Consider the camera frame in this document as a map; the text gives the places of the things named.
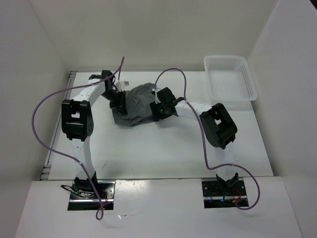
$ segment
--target robotic arm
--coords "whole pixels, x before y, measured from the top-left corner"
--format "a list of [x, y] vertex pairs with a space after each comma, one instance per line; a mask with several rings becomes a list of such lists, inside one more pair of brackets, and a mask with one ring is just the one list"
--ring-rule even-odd
[[[110, 71], [103, 70], [101, 75], [92, 75], [89, 78], [89, 83], [96, 83], [111, 74]], [[126, 115], [128, 112], [125, 105], [124, 83], [118, 83], [119, 90], [116, 87], [116, 89], [113, 89], [113, 77], [112, 80], [105, 81], [104, 84], [100, 83], [85, 88], [73, 99], [63, 100], [62, 102], [62, 131], [70, 140], [74, 156], [85, 166], [96, 187], [98, 181], [91, 160], [89, 144], [90, 136], [94, 130], [91, 107], [97, 98], [102, 95], [110, 101], [112, 110]], [[154, 90], [153, 94], [155, 95], [155, 101], [149, 104], [153, 121], [159, 121], [172, 115], [196, 120], [192, 109], [184, 101], [184, 98], [176, 99], [170, 89]], [[215, 147], [221, 162], [233, 163], [233, 141], [235, 140], [237, 127], [224, 105], [217, 103], [211, 106], [194, 102], [191, 102], [191, 105], [199, 115], [206, 138]], [[238, 180], [238, 174], [234, 174], [232, 169], [233, 167], [226, 167], [219, 168], [217, 171], [217, 180], [225, 190], [229, 189]], [[93, 190], [82, 167], [77, 165], [76, 171], [76, 178], [72, 187], [73, 193], [79, 196], [87, 193], [93, 195]]]

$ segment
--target plastic laundry basket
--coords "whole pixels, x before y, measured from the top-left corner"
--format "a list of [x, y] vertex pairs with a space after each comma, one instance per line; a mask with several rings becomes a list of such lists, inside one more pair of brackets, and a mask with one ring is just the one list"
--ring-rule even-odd
[[247, 61], [241, 56], [206, 56], [206, 77], [215, 101], [253, 101], [258, 97]]

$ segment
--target table surface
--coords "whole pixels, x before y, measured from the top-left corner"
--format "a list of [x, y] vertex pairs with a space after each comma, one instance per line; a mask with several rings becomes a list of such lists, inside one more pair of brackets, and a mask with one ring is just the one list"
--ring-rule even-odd
[[[67, 211], [71, 181], [32, 182], [15, 238], [301, 238], [280, 177], [258, 177], [261, 198], [250, 211], [204, 209], [201, 179], [117, 180], [114, 210]], [[257, 188], [244, 178], [252, 204]]]
[[[74, 86], [87, 84], [91, 74], [76, 74]], [[130, 82], [126, 90], [140, 84], [155, 82], [159, 71], [123, 71], [121, 80]], [[204, 72], [188, 71], [187, 98], [190, 101], [215, 104], [210, 98]], [[179, 72], [167, 72], [158, 82], [158, 87], [169, 87], [176, 97], [183, 94], [184, 79]], [[80, 89], [72, 90], [70, 97]], [[255, 176], [273, 176], [261, 133], [250, 102], [225, 103], [238, 132], [234, 142], [235, 163], [247, 168]], [[216, 171], [205, 167], [202, 139], [197, 121], [189, 118], [169, 117], [165, 120], [128, 128], [113, 122], [109, 102], [99, 97], [92, 107], [95, 129], [90, 146], [92, 162], [98, 179], [170, 179], [209, 178]], [[53, 148], [72, 154], [60, 123], [53, 141]], [[210, 166], [220, 163], [214, 148], [207, 144]], [[73, 180], [75, 162], [51, 153], [52, 168], [49, 180]], [[240, 176], [248, 176], [237, 170]]]

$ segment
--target gray cloth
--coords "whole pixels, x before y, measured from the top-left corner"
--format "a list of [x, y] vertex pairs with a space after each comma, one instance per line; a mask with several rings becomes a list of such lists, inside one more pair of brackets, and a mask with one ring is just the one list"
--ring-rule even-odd
[[153, 83], [139, 85], [131, 91], [126, 91], [125, 106], [127, 115], [122, 115], [116, 110], [112, 110], [114, 123], [122, 126], [135, 126], [144, 123], [154, 122], [150, 103], [155, 101], [152, 94]]

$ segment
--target white panel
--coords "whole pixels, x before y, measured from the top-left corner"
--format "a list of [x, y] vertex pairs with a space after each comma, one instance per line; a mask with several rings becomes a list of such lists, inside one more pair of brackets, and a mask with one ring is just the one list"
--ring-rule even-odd
[[316, 237], [317, 11], [309, 0], [278, 1], [248, 60], [253, 104], [275, 174], [304, 237]]
[[[86, 84], [91, 73], [77, 73], [74, 86]], [[130, 82], [126, 90], [155, 82], [160, 72], [124, 71], [121, 80]], [[187, 99], [211, 105], [204, 72], [185, 72]], [[176, 97], [183, 96], [184, 79], [179, 72], [167, 72], [158, 87], [168, 87]], [[80, 89], [73, 90], [71, 97]], [[261, 133], [250, 102], [225, 104], [238, 132], [234, 142], [235, 163], [249, 169], [255, 176], [272, 176]], [[202, 137], [196, 120], [170, 117], [157, 123], [122, 127], [114, 124], [109, 101], [99, 97], [92, 107], [95, 129], [91, 136], [91, 153], [98, 179], [169, 179], [215, 177], [216, 171], [206, 169]], [[66, 135], [58, 128], [54, 148], [72, 154]], [[210, 166], [221, 160], [207, 142]], [[51, 153], [50, 180], [74, 179], [75, 162]], [[248, 176], [242, 170], [239, 175]]]
[[[16, 238], [301, 238], [284, 183], [258, 178], [262, 196], [250, 211], [204, 209], [200, 179], [118, 180], [114, 210], [67, 211], [70, 181], [33, 182]], [[249, 202], [257, 196], [245, 178]]]
[[30, 0], [68, 69], [179, 66], [251, 52], [275, 0]]
[[[31, 115], [48, 93], [65, 87], [67, 72], [25, 0], [0, 3], [0, 231], [14, 237], [31, 181], [39, 179], [47, 150], [35, 140]], [[61, 97], [39, 110], [36, 126], [49, 143]]]

